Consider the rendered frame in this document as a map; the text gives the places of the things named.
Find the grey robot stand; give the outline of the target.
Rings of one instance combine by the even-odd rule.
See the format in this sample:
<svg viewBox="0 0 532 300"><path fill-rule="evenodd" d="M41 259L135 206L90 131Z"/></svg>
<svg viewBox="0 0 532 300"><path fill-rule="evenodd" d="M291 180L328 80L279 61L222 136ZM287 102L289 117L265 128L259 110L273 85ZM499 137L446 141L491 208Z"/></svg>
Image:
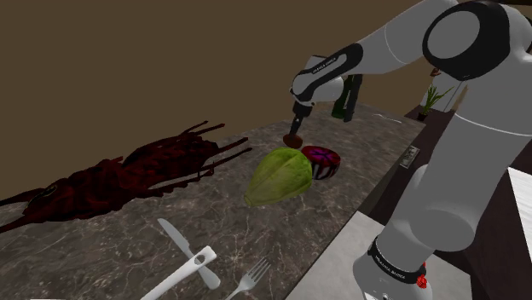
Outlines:
<svg viewBox="0 0 532 300"><path fill-rule="evenodd" d="M384 226L357 212L286 300L363 300L352 265ZM434 255L427 259L434 300L472 300L470 275Z"/></svg>

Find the green potted plant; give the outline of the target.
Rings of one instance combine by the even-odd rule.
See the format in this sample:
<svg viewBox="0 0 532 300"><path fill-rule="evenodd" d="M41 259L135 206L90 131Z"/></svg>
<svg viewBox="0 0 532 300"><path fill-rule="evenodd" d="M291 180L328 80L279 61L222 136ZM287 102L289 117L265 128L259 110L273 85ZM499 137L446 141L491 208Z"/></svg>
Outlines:
<svg viewBox="0 0 532 300"><path fill-rule="evenodd" d="M453 87L449 88L442 94L440 94L437 91L437 87L431 84L427 90L426 93L426 101L423 105L423 109L421 112L418 113L417 119L419 121L424 121L429 113L429 111L432 109L432 107L441 99L443 98Z"/></svg>

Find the silver fork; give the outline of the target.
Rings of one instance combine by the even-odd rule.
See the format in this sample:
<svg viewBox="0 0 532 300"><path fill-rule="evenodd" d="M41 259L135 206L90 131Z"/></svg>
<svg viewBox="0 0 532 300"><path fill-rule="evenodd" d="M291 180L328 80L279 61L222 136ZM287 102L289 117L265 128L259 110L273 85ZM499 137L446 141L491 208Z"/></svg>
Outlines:
<svg viewBox="0 0 532 300"><path fill-rule="evenodd" d="M240 283L224 300L231 300L241 291L250 291L262 279L269 270L271 264L266 257L261 258L253 267L251 267L240 279Z"/></svg>

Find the red patterned bowl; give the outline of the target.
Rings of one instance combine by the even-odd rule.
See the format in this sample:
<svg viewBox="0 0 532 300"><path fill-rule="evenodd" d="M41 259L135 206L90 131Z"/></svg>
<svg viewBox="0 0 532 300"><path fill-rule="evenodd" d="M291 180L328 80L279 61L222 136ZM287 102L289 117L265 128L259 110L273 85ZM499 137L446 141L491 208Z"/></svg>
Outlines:
<svg viewBox="0 0 532 300"><path fill-rule="evenodd" d="M314 180L326 180L337 173L341 158L333 150L325 147L305 146L301 152L311 163Z"/></svg>

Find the black bottle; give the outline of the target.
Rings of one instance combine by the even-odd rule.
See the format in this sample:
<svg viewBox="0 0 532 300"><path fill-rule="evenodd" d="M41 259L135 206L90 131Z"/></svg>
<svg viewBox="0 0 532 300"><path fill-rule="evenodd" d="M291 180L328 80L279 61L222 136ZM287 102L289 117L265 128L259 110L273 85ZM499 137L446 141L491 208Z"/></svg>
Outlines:
<svg viewBox="0 0 532 300"><path fill-rule="evenodd" d="M345 110L344 110L344 117L343 117L343 121L345 123L350 122L351 119L353 118L362 79L363 79L362 74L356 74L352 76L350 92L348 94L347 101L345 102Z"/></svg>

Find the silver table knife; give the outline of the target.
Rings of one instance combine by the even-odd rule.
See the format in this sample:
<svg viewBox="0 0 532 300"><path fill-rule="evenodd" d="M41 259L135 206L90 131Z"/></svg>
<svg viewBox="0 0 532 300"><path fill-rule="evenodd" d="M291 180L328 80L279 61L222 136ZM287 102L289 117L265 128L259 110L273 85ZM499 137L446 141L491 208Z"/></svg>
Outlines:
<svg viewBox="0 0 532 300"><path fill-rule="evenodd" d="M194 254L189 249L189 243L185 239L185 237L167 220L163 218L159 218L158 222L161 225L161 227L164 229L164 231L166 231L166 233L170 236L170 238L176 243L178 248L188 258L192 258ZM220 279L217 277L217 275L214 272L212 272L207 267L199 268L198 273L209 289L215 290L220 286L221 284Z"/></svg>

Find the green cabbage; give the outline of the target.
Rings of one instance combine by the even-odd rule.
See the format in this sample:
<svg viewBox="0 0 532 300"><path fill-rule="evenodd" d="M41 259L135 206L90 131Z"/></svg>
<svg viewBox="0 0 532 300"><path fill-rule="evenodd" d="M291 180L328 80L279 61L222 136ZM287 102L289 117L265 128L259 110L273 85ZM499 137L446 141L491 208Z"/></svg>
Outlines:
<svg viewBox="0 0 532 300"><path fill-rule="evenodd" d="M299 150L278 147L254 171L244 200L260 206L296 197L311 186L312 174L311 163Z"/></svg>

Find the white peeler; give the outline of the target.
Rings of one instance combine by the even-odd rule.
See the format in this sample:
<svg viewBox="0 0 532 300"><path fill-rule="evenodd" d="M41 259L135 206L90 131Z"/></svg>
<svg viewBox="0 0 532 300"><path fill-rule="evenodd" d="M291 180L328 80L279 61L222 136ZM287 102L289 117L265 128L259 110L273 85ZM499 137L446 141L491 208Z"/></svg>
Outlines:
<svg viewBox="0 0 532 300"><path fill-rule="evenodd" d="M166 279L157 284L140 300L157 300L177 283L186 279L189 275L201 270L206 271L206 265L216 258L216 252L214 252L214 250L212 250L210 246L205 246L201 251L199 251L196 255L192 256L175 272L173 272Z"/></svg>

